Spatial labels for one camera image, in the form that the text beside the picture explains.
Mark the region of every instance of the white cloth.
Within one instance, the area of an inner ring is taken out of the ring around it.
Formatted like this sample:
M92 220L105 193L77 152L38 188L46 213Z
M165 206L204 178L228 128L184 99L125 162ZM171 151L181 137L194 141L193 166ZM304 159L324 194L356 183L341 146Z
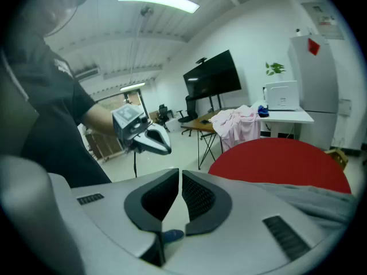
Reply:
M257 110L242 105L237 109L222 110L209 119L220 136L223 151L235 145L260 138L260 119Z

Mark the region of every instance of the tv screen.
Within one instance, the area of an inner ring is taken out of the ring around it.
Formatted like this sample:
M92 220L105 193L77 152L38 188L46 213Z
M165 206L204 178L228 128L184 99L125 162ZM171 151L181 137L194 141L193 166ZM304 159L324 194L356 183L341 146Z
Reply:
M183 76L192 100L241 89L229 50L205 61Z

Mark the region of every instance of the red sticker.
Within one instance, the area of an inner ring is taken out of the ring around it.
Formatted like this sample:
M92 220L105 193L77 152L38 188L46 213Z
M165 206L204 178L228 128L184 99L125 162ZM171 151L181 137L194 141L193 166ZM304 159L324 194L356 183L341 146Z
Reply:
M313 54L313 55L317 55L317 53L319 52L320 49L320 45L318 43L316 43L315 41L311 40L309 38L309 51Z

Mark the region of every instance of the white printer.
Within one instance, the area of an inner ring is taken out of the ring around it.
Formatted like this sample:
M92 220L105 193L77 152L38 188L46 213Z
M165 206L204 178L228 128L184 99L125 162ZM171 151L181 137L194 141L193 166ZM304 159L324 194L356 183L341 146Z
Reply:
M299 92L295 80L266 84L264 97L269 110L297 110L299 108Z

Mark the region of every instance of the red table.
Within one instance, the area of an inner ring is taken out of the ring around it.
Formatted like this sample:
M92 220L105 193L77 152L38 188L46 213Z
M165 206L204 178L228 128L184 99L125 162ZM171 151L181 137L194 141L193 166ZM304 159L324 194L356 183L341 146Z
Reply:
M342 168L320 149L297 140L257 139L224 152L210 174L246 182L315 186L350 194Z

